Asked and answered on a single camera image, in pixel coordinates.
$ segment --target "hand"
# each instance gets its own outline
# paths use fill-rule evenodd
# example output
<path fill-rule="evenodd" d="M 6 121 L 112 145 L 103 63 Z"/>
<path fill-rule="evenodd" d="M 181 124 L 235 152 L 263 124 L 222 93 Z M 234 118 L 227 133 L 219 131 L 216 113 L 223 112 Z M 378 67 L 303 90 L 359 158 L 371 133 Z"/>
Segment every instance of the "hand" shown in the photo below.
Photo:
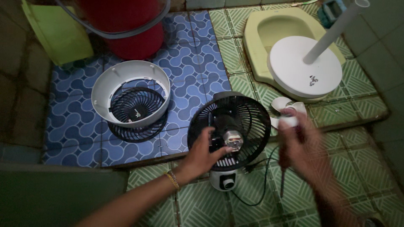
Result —
<path fill-rule="evenodd" d="M 312 122 L 300 112 L 297 112 L 300 132 L 303 141 L 299 141 L 296 130 L 286 122 L 279 122 L 279 135 L 281 143 L 285 146 L 286 156 L 292 167 L 309 183 L 312 187 L 318 188 L 333 181 L 330 161 L 327 152 L 322 146 L 322 135 Z"/>
<path fill-rule="evenodd" d="M 180 186 L 186 185 L 196 177 L 208 172 L 217 160 L 233 150 L 231 147 L 222 147 L 213 153 L 209 152 L 209 138 L 214 130 L 215 128 L 213 127 L 204 128 L 192 145 L 188 155 L 180 162 L 178 167 L 173 169 Z"/>

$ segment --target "white pole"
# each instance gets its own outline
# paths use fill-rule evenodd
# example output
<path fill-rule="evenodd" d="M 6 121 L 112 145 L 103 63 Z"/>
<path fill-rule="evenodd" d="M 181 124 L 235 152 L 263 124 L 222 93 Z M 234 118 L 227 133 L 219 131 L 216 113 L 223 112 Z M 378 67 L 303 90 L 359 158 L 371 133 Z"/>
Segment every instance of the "white pole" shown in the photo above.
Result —
<path fill-rule="evenodd" d="M 360 14 L 365 8 L 369 7 L 368 0 L 355 0 L 339 16 L 338 20 L 328 30 L 323 37 L 314 45 L 314 47 L 304 56 L 303 63 L 311 65 L 343 32 L 344 28 Z"/>

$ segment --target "fan logo sticker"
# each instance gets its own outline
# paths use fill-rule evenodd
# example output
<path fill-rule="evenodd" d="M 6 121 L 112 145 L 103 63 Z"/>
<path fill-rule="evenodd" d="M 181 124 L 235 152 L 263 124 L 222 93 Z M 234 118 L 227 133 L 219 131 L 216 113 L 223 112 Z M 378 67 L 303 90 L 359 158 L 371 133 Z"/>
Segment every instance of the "fan logo sticker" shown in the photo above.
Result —
<path fill-rule="evenodd" d="M 316 82 L 318 81 L 318 79 L 316 79 L 316 77 L 315 77 L 315 76 L 313 76 L 313 75 L 311 75 L 311 76 L 310 76 L 310 78 L 311 78 L 311 81 L 310 81 L 310 86 L 313 86 L 313 85 L 314 85 L 314 83 L 316 83 Z"/>
<path fill-rule="evenodd" d="M 136 111 L 136 117 L 139 118 L 140 117 L 140 113 L 137 111 L 137 109 L 134 109 Z"/>

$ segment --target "black fan grille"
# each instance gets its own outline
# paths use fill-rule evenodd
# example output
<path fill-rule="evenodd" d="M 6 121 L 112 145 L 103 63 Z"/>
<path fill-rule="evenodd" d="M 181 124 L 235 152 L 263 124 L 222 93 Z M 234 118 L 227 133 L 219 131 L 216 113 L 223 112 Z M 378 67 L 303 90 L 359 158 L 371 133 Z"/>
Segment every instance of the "black fan grille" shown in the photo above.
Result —
<path fill-rule="evenodd" d="M 194 115 L 189 126 L 188 147 L 192 147 L 201 130 L 208 126 L 209 113 L 217 108 L 231 112 L 245 140 L 240 151 L 225 155 L 212 170 L 230 171 L 247 165 L 264 150 L 271 133 L 267 111 L 259 102 L 248 97 L 230 96 L 210 101 L 202 107 Z"/>
<path fill-rule="evenodd" d="M 121 122 L 135 122 L 150 116 L 164 103 L 164 98 L 155 90 L 135 87 L 118 95 L 111 103 L 110 111 Z M 111 132 L 119 139 L 140 143 L 155 137 L 167 123 L 168 111 L 156 122 L 138 128 L 125 128 L 108 122 Z"/>

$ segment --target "bracelet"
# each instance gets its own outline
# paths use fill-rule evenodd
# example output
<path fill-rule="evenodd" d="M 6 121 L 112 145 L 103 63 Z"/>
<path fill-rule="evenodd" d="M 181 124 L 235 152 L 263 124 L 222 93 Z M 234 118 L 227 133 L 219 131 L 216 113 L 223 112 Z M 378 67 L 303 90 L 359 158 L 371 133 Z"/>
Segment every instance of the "bracelet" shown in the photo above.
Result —
<path fill-rule="evenodd" d="M 178 185 L 178 182 L 177 182 L 177 179 L 176 179 L 174 173 L 170 170 L 169 172 L 164 172 L 164 174 L 167 175 L 168 178 L 170 178 L 174 187 L 177 189 L 177 191 L 179 191 L 179 185 Z"/>

